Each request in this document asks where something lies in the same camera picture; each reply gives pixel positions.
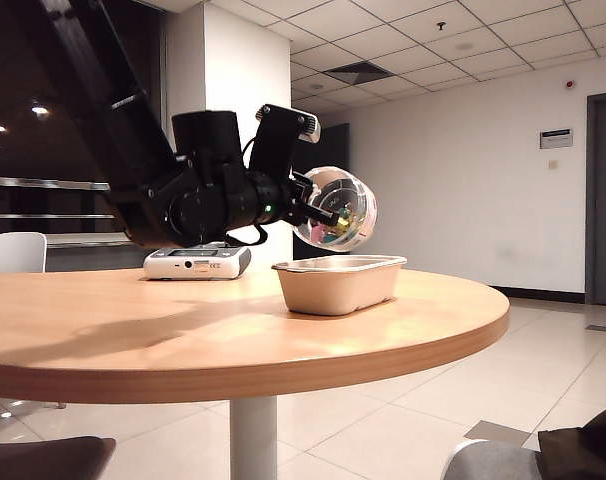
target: white electronic device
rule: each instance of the white electronic device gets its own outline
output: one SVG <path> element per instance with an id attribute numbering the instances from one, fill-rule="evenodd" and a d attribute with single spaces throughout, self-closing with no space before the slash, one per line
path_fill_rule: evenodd
<path id="1" fill-rule="evenodd" d="M 250 264 L 248 247 L 230 247 L 222 242 L 191 248 L 162 248 L 143 263 L 149 279 L 231 280 Z"/>

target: tiled floor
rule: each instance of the tiled floor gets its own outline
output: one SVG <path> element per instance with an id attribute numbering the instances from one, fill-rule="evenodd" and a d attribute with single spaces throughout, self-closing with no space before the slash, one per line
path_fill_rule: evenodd
<path id="1" fill-rule="evenodd" d="M 588 325 L 606 326 L 606 307 L 514 299 L 508 334 L 462 361 L 281 396 L 279 479 L 438 480 L 479 421 L 531 433 L 525 446 L 537 448 L 537 431 L 606 408 L 606 332 Z M 0 399 L 0 442 L 111 436 L 105 480 L 227 479 L 227 416 L 227 402 L 59 410 Z"/>

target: door frame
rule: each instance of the door frame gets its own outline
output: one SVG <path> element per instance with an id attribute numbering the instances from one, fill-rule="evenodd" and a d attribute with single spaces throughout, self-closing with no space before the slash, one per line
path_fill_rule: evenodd
<path id="1" fill-rule="evenodd" d="M 596 257 L 596 124 L 597 103 L 606 93 L 587 97 L 586 191 L 585 191 L 585 303 L 594 303 Z"/>

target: wooden tabletop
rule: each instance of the wooden tabletop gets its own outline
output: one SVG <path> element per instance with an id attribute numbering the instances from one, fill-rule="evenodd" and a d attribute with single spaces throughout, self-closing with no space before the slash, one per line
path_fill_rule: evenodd
<path id="1" fill-rule="evenodd" d="M 349 385 L 479 351 L 505 333 L 508 311 L 485 285 L 411 270 L 395 298 L 342 317 L 289 312 L 274 271 L 0 274 L 0 397 L 160 403 Z"/>

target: clear plastic ball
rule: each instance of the clear plastic ball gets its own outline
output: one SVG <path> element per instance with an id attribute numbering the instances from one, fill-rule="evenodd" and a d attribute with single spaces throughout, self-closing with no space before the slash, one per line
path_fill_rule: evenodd
<path id="1" fill-rule="evenodd" d="M 296 235 L 314 247 L 336 252 L 349 252 L 365 242 L 376 223 L 376 199 L 367 185 L 337 167 L 314 168 L 305 176 L 314 184 L 308 203 L 338 213 L 339 220 L 329 226 L 308 219 L 294 228 Z"/>

